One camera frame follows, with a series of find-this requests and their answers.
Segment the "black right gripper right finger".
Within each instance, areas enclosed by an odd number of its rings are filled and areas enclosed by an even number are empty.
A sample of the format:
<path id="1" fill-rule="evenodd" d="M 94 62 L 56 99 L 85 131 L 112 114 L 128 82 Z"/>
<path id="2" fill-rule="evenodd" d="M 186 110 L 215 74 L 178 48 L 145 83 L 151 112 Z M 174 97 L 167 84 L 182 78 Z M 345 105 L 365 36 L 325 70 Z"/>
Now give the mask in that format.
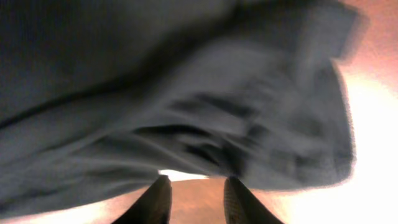
<path id="1" fill-rule="evenodd" d="M 284 224 L 235 177 L 225 180 L 223 203 L 227 224 Z"/>

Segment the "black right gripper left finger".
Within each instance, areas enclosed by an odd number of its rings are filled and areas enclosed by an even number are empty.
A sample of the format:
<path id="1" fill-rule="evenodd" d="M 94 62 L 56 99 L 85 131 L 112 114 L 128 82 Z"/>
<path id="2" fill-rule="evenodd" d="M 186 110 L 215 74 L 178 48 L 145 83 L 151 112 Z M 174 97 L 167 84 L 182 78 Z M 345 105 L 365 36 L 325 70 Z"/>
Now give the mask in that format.
<path id="1" fill-rule="evenodd" d="M 161 175 L 112 224 L 169 224 L 171 206 L 171 183 L 166 175 Z"/>

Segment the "dark green t-shirt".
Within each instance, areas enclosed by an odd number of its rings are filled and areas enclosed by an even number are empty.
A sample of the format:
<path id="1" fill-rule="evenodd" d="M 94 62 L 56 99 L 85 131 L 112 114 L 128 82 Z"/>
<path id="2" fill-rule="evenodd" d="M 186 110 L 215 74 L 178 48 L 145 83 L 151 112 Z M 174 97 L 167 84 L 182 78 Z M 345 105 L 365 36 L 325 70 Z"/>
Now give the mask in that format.
<path id="1" fill-rule="evenodd" d="M 1 2 L 1 217 L 149 185 L 163 169 L 297 190 L 353 160 L 339 1 Z"/>

